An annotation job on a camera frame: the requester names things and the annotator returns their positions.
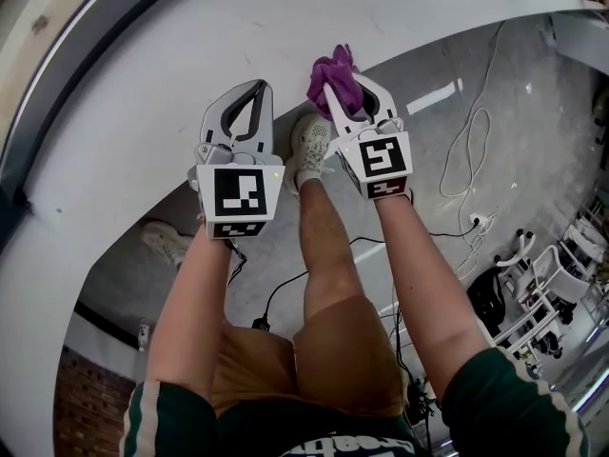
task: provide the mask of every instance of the purple cloth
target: purple cloth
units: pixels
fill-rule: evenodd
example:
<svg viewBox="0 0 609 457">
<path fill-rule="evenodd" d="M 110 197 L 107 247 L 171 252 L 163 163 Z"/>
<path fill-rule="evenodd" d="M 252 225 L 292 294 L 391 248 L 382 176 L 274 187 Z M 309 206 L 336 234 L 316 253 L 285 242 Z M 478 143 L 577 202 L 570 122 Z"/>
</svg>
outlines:
<svg viewBox="0 0 609 457">
<path fill-rule="evenodd" d="M 324 83 L 329 83 L 339 100 L 351 112 L 357 112 L 363 105 L 363 91 L 353 78 L 353 55 L 348 44 L 334 49 L 332 57 L 323 56 L 313 64 L 311 85 L 306 96 L 315 104 L 323 118 L 332 120 L 330 108 L 324 95 Z"/>
</svg>

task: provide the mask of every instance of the dark green shirt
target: dark green shirt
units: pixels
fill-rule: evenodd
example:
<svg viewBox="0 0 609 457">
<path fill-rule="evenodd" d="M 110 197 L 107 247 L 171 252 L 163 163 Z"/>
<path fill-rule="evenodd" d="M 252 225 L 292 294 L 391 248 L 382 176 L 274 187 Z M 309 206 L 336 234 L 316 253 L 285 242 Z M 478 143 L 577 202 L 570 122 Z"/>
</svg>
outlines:
<svg viewBox="0 0 609 457">
<path fill-rule="evenodd" d="M 585 456 L 588 442 L 564 398 L 490 348 L 453 378 L 442 418 L 461 456 Z M 148 382 L 133 392 L 124 455 L 399 457 L 428 455 L 402 417 L 367 418 L 293 400 L 242 402 L 219 419 L 182 387 Z"/>
</svg>

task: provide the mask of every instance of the white sneaker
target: white sneaker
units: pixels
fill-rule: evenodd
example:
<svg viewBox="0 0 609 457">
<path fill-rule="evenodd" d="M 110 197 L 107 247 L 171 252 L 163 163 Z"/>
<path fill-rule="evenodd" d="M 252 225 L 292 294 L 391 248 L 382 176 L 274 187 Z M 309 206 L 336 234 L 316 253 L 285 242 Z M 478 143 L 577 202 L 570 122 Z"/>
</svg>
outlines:
<svg viewBox="0 0 609 457">
<path fill-rule="evenodd" d="M 192 237 L 180 235 L 170 224 L 154 221 L 142 227 L 142 242 L 177 267 L 184 261 Z"/>
<path fill-rule="evenodd" d="M 285 186 L 294 195 L 298 195 L 307 179 L 322 177 L 330 137 L 330 122 L 317 113 L 305 115 L 296 122 L 290 137 L 292 157 L 285 162 L 284 174 Z"/>
</svg>

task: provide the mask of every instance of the striped sleeve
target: striped sleeve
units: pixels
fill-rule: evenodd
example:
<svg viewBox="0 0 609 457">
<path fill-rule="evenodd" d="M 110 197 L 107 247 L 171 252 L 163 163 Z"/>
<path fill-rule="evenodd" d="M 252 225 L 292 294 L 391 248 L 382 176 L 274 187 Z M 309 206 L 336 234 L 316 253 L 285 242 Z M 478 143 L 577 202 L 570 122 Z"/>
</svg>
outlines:
<svg viewBox="0 0 609 457">
<path fill-rule="evenodd" d="M 136 387 L 125 413 L 121 457 L 215 455 L 216 416 L 201 396 L 168 383 Z"/>
<path fill-rule="evenodd" d="M 583 426 L 562 395 L 501 348 L 460 369 L 444 394 L 442 418 L 461 457 L 589 453 Z"/>
</svg>

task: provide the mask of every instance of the brown shorts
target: brown shorts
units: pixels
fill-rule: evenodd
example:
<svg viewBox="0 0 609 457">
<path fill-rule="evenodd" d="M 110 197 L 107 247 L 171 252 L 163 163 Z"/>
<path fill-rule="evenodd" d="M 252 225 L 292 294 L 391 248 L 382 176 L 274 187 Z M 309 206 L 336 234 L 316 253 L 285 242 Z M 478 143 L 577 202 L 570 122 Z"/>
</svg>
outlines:
<svg viewBox="0 0 609 457">
<path fill-rule="evenodd" d="M 224 329 L 211 403 L 289 398 L 360 416 L 402 414 L 405 387 L 377 311 L 354 296 L 315 314 L 294 337 Z"/>
</svg>

